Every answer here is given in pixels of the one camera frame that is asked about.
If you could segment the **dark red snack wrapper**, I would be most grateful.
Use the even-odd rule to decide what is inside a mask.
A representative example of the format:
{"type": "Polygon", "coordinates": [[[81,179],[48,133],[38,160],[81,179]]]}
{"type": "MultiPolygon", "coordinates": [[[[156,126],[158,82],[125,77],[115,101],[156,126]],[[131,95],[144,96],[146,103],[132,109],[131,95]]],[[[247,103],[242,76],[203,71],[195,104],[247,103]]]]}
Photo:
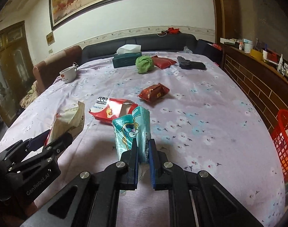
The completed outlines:
{"type": "Polygon", "coordinates": [[[151,85],[140,92],[138,97],[141,100],[153,103],[159,100],[161,97],[167,95],[170,89],[161,83],[151,85]]]}

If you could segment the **yellow container on counter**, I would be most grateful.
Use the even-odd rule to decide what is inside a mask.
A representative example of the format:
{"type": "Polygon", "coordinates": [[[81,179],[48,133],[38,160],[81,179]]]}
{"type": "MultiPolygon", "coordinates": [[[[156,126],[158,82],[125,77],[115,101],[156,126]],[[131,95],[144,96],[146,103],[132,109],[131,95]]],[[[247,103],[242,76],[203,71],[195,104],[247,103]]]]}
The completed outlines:
{"type": "Polygon", "coordinates": [[[259,61],[263,60],[263,53],[255,49],[251,49],[250,56],[259,61]]]}

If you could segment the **floral lilac tablecloth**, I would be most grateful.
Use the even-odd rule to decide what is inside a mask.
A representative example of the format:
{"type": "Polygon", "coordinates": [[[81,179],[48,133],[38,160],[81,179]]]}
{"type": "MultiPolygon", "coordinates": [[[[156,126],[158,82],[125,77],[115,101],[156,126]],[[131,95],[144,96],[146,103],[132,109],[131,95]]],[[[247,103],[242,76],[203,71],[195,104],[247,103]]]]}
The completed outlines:
{"type": "Polygon", "coordinates": [[[190,172],[208,171],[264,226],[276,225],[284,214],[284,178],[262,118],[215,63],[195,54],[184,58],[203,62],[206,70],[173,65],[139,74],[134,66],[114,68],[109,58],[81,65],[73,82],[57,78],[22,112],[0,152],[51,128],[57,113],[79,101],[88,111],[100,96],[131,100],[149,110],[152,138],[170,161],[190,172]],[[167,95],[153,103],[138,97],[158,83],[170,89],[167,95]]]}

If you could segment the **wooden glass door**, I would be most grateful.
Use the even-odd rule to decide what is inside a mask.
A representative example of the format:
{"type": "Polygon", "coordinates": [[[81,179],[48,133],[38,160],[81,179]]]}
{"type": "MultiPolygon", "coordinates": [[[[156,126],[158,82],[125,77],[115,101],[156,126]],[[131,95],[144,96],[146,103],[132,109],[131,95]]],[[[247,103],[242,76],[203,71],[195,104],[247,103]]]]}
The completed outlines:
{"type": "Polygon", "coordinates": [[[25,23],[0,31],[0,116],[10,127],[22,112],[20,101],[35,81],[25,23]]]}

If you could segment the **floral cushion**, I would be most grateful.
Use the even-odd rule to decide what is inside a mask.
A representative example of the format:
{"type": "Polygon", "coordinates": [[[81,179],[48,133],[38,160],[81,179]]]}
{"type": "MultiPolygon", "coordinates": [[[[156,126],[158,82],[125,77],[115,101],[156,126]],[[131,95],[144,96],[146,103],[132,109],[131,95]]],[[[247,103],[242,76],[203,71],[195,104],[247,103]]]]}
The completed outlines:
{"type": "Polygon", "coordinates": [[[38,89],[37,80],[32,84],[31,89],[27,92],[26,96],[24,96],[19,102],[20,106],[23,109],[26,109],[33,101],[35,101],[38,96],[40,96],[40,91],[38,89]]]}

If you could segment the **red white foot-patch box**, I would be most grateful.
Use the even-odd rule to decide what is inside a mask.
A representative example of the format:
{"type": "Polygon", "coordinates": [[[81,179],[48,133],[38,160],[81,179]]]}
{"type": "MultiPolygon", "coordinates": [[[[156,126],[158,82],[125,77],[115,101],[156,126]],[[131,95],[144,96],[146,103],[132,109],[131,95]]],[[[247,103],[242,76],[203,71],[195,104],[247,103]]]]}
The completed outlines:
{"type": "Polygon", "coordinates": [[[100,122],[112,124],[113,119],[131,114],[137,106],[131,100],[100,96],[90,108],[89,113],[100,122]]]}

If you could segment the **black pistol-shaped object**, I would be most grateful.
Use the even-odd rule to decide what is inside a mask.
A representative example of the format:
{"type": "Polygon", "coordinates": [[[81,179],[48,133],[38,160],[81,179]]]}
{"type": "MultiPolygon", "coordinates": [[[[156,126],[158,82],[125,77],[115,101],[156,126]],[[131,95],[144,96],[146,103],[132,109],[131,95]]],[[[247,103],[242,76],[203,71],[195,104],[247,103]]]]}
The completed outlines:
{"type": "Polygon", "coordinates": [[[197,69],[197,70],[206,70],[206,66],[204,63],[197,62],[197,61],[189,61],[181,56],[177,57],[179,67],[182,69],[186,70],[192,70],[192,69],[197,69]]]}

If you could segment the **red plastic trash basket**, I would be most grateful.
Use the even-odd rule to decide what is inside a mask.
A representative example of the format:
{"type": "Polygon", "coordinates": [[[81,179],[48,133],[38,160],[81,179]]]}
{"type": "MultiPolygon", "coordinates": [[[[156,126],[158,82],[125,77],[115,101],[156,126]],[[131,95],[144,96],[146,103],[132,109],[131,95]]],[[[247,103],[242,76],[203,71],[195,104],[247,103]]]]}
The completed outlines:
{"type": "Polygon", "coordinates": [[[288,111],[278,111],[278,122],[271,138],[278,154],[285,183],[288,183],[288,111]]]}

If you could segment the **white mug red logo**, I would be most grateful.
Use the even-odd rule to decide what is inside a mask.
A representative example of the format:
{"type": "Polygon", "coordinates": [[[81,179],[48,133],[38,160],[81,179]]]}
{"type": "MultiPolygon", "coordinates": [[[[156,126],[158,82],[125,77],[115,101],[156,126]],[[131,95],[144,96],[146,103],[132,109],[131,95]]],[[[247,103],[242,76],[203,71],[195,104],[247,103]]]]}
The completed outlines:
{"type": "Polygon", "coordinates": [[[72,82],[77,77],[77,68],[78,68],[78,65],[77,63],[74,62],[72,66],[67,67],[64,70],[60,71],[59,74],[60,74],[61,80],[65,84],[72,82]]]}

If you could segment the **red flat pouch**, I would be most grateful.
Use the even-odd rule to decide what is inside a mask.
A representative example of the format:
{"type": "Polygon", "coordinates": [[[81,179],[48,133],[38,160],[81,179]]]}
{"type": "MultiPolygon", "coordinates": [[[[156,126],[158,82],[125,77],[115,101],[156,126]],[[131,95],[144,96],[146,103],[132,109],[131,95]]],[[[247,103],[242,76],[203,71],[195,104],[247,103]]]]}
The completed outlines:
{"type": "Polygon", "coordinates": [[[176,64],[177,62],[169,58],[160,58],[158,56],[152,56],[153,63],[156,67],[163,70],[176,64]]]}

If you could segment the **green crumpled cloth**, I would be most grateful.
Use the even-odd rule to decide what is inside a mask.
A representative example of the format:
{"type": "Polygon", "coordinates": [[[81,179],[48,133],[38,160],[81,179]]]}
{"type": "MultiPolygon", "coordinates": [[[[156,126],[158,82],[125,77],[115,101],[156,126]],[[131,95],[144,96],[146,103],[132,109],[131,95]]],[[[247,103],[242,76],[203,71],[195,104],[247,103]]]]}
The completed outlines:
{"type": "Polygon", "coordinates": [[[154,69],[153,59],[150,56],[143,55],[138,57],[135,65],[139,74],[144,74],[154,69]]]}

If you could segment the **dark green tissue box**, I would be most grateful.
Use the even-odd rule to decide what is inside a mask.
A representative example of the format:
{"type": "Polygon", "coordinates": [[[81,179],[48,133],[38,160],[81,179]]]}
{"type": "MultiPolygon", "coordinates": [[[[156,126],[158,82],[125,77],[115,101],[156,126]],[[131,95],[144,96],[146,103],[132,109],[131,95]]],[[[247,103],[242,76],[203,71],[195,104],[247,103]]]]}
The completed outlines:
{"type": "Polygon", "coordinates": [[[112,59],[114,68],[134,66],[135,61],[142,55],[141,45],[126,44],[117,49],[112,59]]]}

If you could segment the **wooden brick-pattern counter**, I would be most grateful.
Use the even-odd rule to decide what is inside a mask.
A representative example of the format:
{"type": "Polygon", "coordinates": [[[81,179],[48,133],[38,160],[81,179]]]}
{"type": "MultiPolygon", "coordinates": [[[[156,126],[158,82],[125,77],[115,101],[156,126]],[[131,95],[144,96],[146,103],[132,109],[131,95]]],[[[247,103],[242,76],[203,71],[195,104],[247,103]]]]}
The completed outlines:
{"type": "Polygon", "coordinates": [[[222,49],[221,68],[247,96],[271,133],[278,122],[278,111],[288,111],[288,81],[249,54],[227,45],[222,49]]]}

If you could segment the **cream red paper bag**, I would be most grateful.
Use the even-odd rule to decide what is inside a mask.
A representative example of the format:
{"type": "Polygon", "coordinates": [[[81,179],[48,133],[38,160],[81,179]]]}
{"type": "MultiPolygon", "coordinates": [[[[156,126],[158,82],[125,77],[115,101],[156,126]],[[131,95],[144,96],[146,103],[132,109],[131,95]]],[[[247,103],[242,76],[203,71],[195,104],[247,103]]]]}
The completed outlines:
{"type": "Polygon", "coordinates": [[[45,141],[45,146],[56,141],[65,133],[69,133],[72,140],[75,140],[84,128],[84,110],[85,104],[79,101],[76,107],[57,113],[45,141]]]}

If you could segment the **teal tissue pack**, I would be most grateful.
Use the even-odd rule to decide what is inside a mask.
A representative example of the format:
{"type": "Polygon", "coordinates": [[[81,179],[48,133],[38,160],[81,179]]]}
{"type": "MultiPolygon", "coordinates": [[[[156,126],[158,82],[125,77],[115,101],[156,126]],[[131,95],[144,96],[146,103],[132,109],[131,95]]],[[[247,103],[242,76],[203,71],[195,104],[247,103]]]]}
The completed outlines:
{"type": "Polygon", "coordinates": [[[136,139],[139,162],[148,163],[148,142],[151,139],[150,112],[137,106],[131,114],[112,121],[118,158],[132,148],[136,139]]]}

